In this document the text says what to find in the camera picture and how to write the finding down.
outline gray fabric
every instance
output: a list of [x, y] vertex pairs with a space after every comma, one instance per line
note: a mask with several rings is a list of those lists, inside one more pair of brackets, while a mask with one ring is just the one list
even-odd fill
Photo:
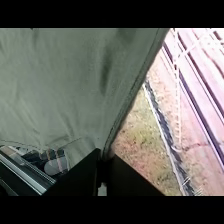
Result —
[[107, 153], [168, 29], [0, 29], [0, 144]]

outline dry grass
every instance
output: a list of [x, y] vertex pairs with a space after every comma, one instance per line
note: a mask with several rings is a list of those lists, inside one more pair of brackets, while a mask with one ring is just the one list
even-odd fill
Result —
[[158, 126], [141, 89], [113, 147], [165, 195], [181, 195]]

